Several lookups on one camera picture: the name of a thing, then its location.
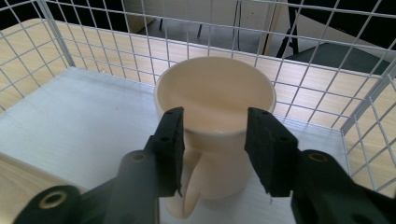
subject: cup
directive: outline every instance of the cup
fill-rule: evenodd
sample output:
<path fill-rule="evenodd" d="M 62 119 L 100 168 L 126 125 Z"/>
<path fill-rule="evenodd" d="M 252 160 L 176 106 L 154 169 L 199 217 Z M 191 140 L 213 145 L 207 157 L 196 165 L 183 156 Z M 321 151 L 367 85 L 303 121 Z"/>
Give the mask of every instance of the cup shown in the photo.
<path fill-rule="evenodd" d="M 184 107 L 182 197 L 165 199 L 171 215 L 187 218 L 200 197 L 225 198 L 247 184 L 253 172 L 244 150 L 248 108 L 274 110 L 276 92 L 268 77 L 234 59 L 189 59 L 163 73 L 154 100 L 159 118 Z"/>

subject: chair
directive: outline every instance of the chair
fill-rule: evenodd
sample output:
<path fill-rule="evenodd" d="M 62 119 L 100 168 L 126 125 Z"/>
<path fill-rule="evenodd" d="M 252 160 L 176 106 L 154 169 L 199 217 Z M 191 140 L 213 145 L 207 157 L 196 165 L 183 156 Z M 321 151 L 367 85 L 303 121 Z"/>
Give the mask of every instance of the chair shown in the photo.
<path fill-rule="evenodd" d="M 300 5 L 302 1 L 288 0 L 288 2 L 290 4 Z M 333 8 L 335 3 L 336 0 L 304 0 L 304 6 Z M 371 12 L 376 3 L 377 0 L 341 0 L 337 6 L 337 9 Z M 290 28 L 288 30 L 288 34 L 290 34 L 292 31 L 293 36 L 297 36 L 297 26 L 295 26 L 294 29 L 292 29 L 292 26 L 296 20 L 296 12 L 298 10 L 299 8 L 297 8 L 297 6 L 289 7 Z M 396 15 L 396 1 L 382 0 L 375 13 Z M 326 24 L 329 17 L 331 16 L 330 11 L 311 8 L 302 8 L 300 10 L 300 14 L 322 24 Z M 357 36 L 360 33 L 361 28 L 366 22 L 367 18 L 368 15 L 334 12 L 329 26 L 348 35 Z M 377 45 L 381 48 L 388 49 L 396 37 L 394 27 L 396 27 L 396 19 L 373 16 L 368 22 L 364 31 L 361 33 L 360 39 Z M 287 59 L 309 63 L 315 48 L 300 52 L 298 48 L 298 39 L 296 37 L 285 37 L 276 57 L 281 58 L 283 56 L 288 42 L 289 46 L 292 47 L 293 55 L 289 56 Z M 338 68 L 346 57 L 349 49 L 350 46 L 346 45 L 337 45 L 333 43 L 320 44 L 312 63 Z M 353 48 L 341 68 L 363 73 L 371 73 L 378 61 L 379 58 L 375 57 L 374 55 L 363 50 Z M 382 74 L 388 65 L 388 62 L 382 61 L 375 69 L 374 74 Z"/>

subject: basket floor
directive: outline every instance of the basket floor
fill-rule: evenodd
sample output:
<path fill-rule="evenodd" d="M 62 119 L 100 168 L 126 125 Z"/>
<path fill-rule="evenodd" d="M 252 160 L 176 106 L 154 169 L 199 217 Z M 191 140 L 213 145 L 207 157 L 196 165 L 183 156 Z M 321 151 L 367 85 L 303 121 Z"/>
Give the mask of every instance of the basket floor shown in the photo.
<path fill-rule="evenodd" d="M 149 85 L 68 68 L 0 115 L 0 152 L 92 189 L 116 175 L 122 156 L 142 149 L 154 134 L 152 93 Z M 300 149 L 325 151 L 347 169 L 340 132 L 278 118 L 299 139 Z M 162 223 L 294 223 L 290 199 L 272 200 L 255 175 L 230 198 L 201 200 L 188 220 L 165 211 L 161 216 Z"/>

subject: wire grid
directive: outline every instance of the wire grid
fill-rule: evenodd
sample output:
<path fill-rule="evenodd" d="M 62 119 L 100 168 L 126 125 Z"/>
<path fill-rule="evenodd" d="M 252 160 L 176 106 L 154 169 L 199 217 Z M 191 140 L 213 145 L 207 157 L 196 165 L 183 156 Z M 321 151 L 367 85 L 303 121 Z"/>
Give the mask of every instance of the wire grid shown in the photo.
<path fill-rule="evenodd" d="M 175 2 L 180 13 L 169 14 Z M 0 12 L 10 11 L 18 24 L 0 31 L 0 108 L 7 110 L 68 66 L 155 85 L 167 68 L 186 59 L 202 56 L 234 58 L 255 66 L 274 83 L 277 93 L 275 114 L 340 130 L 345 135 L 349 171 L 355 181 L 393 196 L 396 188 L 396 57 L 393 50 L 396 40 L 387 49 L 359 40 L 372 17 L 396 18 L 394 15 L 375 13 L 380 2 L 376 3 L 372 12 L 364 12 L 338 9 L 339 1 L 333 8 L 291 5 L 286 1 L 237 1 L 239 9 L 235 9 L 233 23 L 227 23 L 216 21 L 216 10 L 221 6 L 219 0 L 201 1 L 199 6 L 189 0 L 162 0 L 157 3 L 156 13 L 153 13 L 152 2 L 143 0 L 120 1 L 119 9 L 107 7 L 106 1 L 101 7 L 95 7 L 92 1 L 84 0 L 17 3 L 6 0 Z M 37 19 L 20 19 L 17 9 L 26 6 L 35 12 Z M 241 7 L 245 6 L 265 9 L 260 11 L 266 14 L 269 22 L 265 23 L 264 29 L 235 23 L 235 19 L 245 18 L 241 12 Z M 298 8 L 291 33 L 297 26 L 299 31 L 304 27 L 298 23 L 305 20 L 299 15 L 302 8 L 325 10 L 332 14 L 316 35 L 304 32 L 287 35 L 285 29 L 274 28 L 273 23 L 285 20 L 287 16 L 282 14 L 282 10 L 290 6 Z M 205 7 L 208 16 L 195 18 L 192 12 L 199 7 Z M 57 21 L 54 20 L 55 12 L 58 13 Z M 98 12 L 108 23 L 106 29 L 94 15 Z M 334 30 L 329 23 L 336 12 L 368 16 L 358 37 L 348 40 L 332 37 Z M 75 14 L 73 20 L 68 15 L 70 13 Z M 90 26 L 84 23 L 87 15 L 92 21 Z M 116 21 L 112 19 L 114 15 L 118 15 Z M 136 17 L 143 19 L 146 30 L 149 30 L 147 24 L 151 18 L 163 20 L 164 38 L 151 36 L 149 32 L 146 35 L 132 34 L 134 24 L 131 20 Z M 194 36 L 188 31 L 183 41 L 169 38 L 172 30 L 166 24 L 171 22 L 184 22 L 195 27 L 203 25 L 208 30 L 207 42 L 192 43 Z M 114 29 L 113 25 L 117 23 L 125 23 L 125 30 Z M 232 42 L 230 49 L 214 46 L 214 36 L 220 28 L 232 30 L 228 36 Z M 239 42 L 236 34 L 239 32 L 251 32 L 260 37 L 255 53 L 237 50 Z M 321 43 L 348 46 L 350 48 L 342 64 L 353 48 L 375 50 L 380 61 L 371 73 L 364 74 L 341 69 L 342 64 L 336 68 L 316 65 L 312 63 L 313 58 L 309 63 L 298 63 L 287 60 L 286 54 L 281 58 L 262 55 L 262 47 L 271 46 L 277 37 L 297 37 L 300 41 L 308 41 L 315 47 L 314 55 Z M 385 59 L 390 61 L 388 69 L 382 76 L 374 75 L 374 70 Z"/>

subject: wire basket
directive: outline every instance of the wire basket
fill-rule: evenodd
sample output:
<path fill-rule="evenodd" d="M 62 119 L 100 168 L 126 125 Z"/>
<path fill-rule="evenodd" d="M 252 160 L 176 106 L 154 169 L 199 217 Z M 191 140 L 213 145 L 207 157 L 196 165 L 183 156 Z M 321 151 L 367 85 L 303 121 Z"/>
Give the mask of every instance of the wire basket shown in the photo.
<path fill-rule="evenodd" d="M 385 0 L 368 1 L 367 8 L 354 7 L 360 4 L 356 1 L 323 2 L 5 0 L 0 8 L 0 108 L 8 110 L 70 66 L 155 85 L 181 61 L 234 58 L 271 79 L 276 115 L 339 131 L 352 178 L 393 197 L 396 7 Z M 312 20 L 310 13 L 326 16 Z M 360 16 L 355 34 L 333 28 L 342 15 Z M 388 42 L 380 47 L 364 40 L 382 35 L 372 31 L 370 22 L 376 19 L 393 24 L 381 27 L 388 30 Z M 300 49 L 291 52 L 288 45 L 297 46 L 297 40 Z M 316 61 L 322 44 L 346 48 L 339 65 Z M 310 49 L 305 62 L 293 58 Z M 344 67 L 355 49 L 377 58 L 368 72 Z"/>

